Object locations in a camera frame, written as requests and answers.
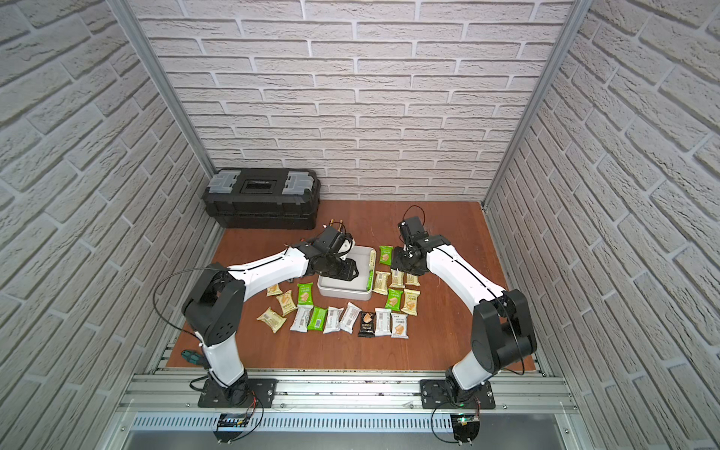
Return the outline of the pale yellow cookie packet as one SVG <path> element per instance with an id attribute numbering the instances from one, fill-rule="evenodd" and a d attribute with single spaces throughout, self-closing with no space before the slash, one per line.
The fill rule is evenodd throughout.
<path id="1" fill-rule="evenodd" d="M 267 295 L 268 297 L 270 297 L 270 296 L 282 296 L 282 295 L 283 295 L 283 290 L 281 289 L 281 287 L 280 287 L 278 284 L 275 284 L 275 285 L 272 285 L 272 286 L 270 286 L 270 287 L 267 288 L 267 290 L 266 290 L 266 295 Z"/>
<path id="2" fill-rule="evenodd" d="M 294 303 L 293 292 L 291 290 L 278 295 L 277 301 L 279 302 L 282 317 L 286 317 L 291 312 L 297 310 L 297 305 Z"/>
<path id="3" fill-rule="evenodd" d="M 392 269 L 391 270 L 391 283 L 389 287 L 394 290 L 403 290 L 405 287 L 404 284 L 405 280 L 405 274 L 398 269 Z"/>
<path id="4" fill-rule="evenodd" d="M 403 291 L 403 303 L 400 311 L 407 315 L 416 316 L 417 304 L 420 294 L 421 292 L 417 290 L 405 289 Z"/>
<path id="5" fill-rule="evenodd" d="M 419 287 L 420 286 L 419 277 L 417 275 L 413 275 L 413 274 L 406 274 L 404 285 L 411 286 L 411 287 Z"/>
<path id="6" fill-rule="evenodd" d="M 390 272 L 382 272 L 382 271 L 377 272 L 375 275 L 374 282 L 373 282 L 372 291 L 375 294 L 380 294 L 381 296 L 387 296 L 390 279 L 391 279 Z"/>
<path id="7" fill-rule="evenodd" d="M 287 319 L 269 307 L 257 318 L 257 321 L 266 324 L 275 334 L 286 324 Z"/>

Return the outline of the grey storage box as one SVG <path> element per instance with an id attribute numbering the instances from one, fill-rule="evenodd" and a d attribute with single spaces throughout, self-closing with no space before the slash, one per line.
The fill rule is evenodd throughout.
<path id="1" fill-rule="evenodd" d="M 355 261 L 358 276 L 345 281 L 330 279 L 330 277 L 319 277 L 317 286 L 320 294 L 326 297 L 343 298 L 354 301 L 368 301 L 371 299 L 372 291 L 367 290 L 369 278 L 369 249 L 371 247 L 354 246 L 346 260 Z"/>

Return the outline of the black cookie packet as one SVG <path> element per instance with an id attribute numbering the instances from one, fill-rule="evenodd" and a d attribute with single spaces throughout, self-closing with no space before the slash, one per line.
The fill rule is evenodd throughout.
<path id="1" fill-rule="evenodd" d="M 375 337 L 375 323 L 376 313 L 372 311 L 362 311 L 359 318 L 360 328 L 358 330 L 358 337 L 360 338 L 374 338 Z"/>

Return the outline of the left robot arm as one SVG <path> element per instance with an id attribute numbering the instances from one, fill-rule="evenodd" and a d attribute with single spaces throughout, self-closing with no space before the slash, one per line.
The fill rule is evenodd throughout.
<path id="1" fill-rule="evenodd" d="M 261 260 L 204 267 L 182 313 L 200 341 L 210 380 L 234 389 L 247 378 L 236 332 L 249 298 L 283 281 L 312 275 L 353 281 L 359 276 L 356 261 L 348 256 L 353 246 L 354 238 L 344 226 L 327 225 L 319 235 Z"/>

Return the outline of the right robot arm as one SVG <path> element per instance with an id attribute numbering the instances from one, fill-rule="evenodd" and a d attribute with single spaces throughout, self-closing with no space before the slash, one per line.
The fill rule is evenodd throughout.
<path id="1" fill-rule="evenodd" d="M 401 221 L 399 234 L 403 245 L 393 248 L 391 267 L 418 277 L 437 276 L 472 313 L 471 350 L 449 370 L 450 386 L 470 391 L 536 352 L 536 332 L 523 292 L 490 281 L 448 239 L 429 234 L 420 217 Z"/>

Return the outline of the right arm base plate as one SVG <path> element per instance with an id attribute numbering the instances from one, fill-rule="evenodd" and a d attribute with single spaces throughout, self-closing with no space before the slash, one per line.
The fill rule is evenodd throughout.
<path id="1" fill-rule="evenodd" d="M 419 382 L 422 407 L 426 410 L 436 408 L 455 408 L 481 411 L 496 408 L 494 393 L 489 382 L 470 390 L 463 390 L 449 379 L 424 379 Z"/>

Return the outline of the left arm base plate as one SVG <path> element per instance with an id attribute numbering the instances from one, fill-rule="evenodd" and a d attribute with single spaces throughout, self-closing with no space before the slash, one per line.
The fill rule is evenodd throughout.
<path id="1" fill-rule="evenodd" d="M 250 378 L 239 380 L 231 387 L 223 387 L 208 379 L 200 393 L 199 408 L 249 408 L 256 402 L 257 407 L 271 408 L 277 389 L 277 379 Z"/>

